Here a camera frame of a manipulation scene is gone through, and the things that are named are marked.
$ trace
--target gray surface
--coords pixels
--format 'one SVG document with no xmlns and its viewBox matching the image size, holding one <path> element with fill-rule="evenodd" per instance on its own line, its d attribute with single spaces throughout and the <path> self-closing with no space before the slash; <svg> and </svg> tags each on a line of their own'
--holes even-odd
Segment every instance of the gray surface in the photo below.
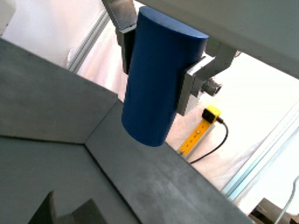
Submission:
<svg viewBox="0 0 299 224">
<path fill-rule="evenodd" d="M 27 223 L 51 190 L 57 216 L 91 198 L 106 223 L 137 223 L 83 146 L 0 137 L 0 223 Z"/>
<path fill-rule="evenodd" d="M 99 166 L 142 223 L 250 223 L 204 177 L 166 146 L 126 134 L 118 102 L 86 141 Z"/>
<path fill-rule="evenodd" d="M 0 136 L 83 143 L 117 96 L 0 39 Z"/>
<path fill-rule="evenodd" d="M 299 1 L 137 0 L 137 2 L 178 19 L 299 79 Z"/>
</svg>

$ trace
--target blue cylinder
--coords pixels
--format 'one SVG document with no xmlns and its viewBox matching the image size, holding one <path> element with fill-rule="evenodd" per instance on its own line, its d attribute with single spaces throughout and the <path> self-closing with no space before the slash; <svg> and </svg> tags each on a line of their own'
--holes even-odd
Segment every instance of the blue cylinder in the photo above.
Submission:
<svg viewBox="0 0 299 224">
<path fill-rule="evenodd" d="M 121 121 L 141 144 L 164 143 L 174 118 L 182 71 L 200 59 L 206 38 L 158 11 L 140 8 Z"/>
</svg>

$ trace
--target white wall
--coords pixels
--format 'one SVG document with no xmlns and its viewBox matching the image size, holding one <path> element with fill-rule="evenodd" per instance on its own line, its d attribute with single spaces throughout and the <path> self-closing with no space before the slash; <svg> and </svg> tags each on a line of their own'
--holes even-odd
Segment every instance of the white wall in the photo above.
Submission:
<svg viewBox="0 0 299 224">
<path fill-rule="evenodd" d="M 70 48 L 93 26 L 99 0 L 15 0 L 15 12 L 2 38 L 65 67 Z"/>
</svg>

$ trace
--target dark gray panel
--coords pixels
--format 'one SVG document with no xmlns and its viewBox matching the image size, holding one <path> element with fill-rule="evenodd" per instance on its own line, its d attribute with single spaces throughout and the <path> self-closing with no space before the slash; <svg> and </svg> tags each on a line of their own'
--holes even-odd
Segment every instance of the dark gray panel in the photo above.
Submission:
<svg viewBox="0 0 299 224">
<path fill-rule="evenodd" d="M 0 39 L 0 135 L 83 143 L 117 96 Z"/>
<path fill-rule="evenodd" d="M 118 102 L 86 146 L 142 223 L 250 223 L 205 178 L 166 146 L 126 134 Z"/>
<path fill-rule="evenodd" d="M 138 223 L 83 146 L 0 137 L 0 223 L 27 223 L 49 191 L 58 217 L 91 198 L 106 223 Z"/>
</svg>

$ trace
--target metal frame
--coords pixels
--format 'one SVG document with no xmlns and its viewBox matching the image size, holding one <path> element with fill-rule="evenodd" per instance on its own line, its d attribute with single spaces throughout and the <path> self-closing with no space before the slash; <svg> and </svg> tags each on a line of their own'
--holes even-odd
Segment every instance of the metal frame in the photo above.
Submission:
<svg viewBox="0 0 299 224">
<path fill-rule="evenodd" d="M 268 165 L 276 159 L 285 141 L 294 133 L 299 127 L 299 101 L 285 114 L 282 120 L 269 133 L 265 141 L 256 149 L 245 164 L 241 166 L 236 175 L 224 186 L 221 192 L 230 200 L 234 200 L 242 190 L 249 186 L 257 174 L 262 172 Z"/>
</svg>

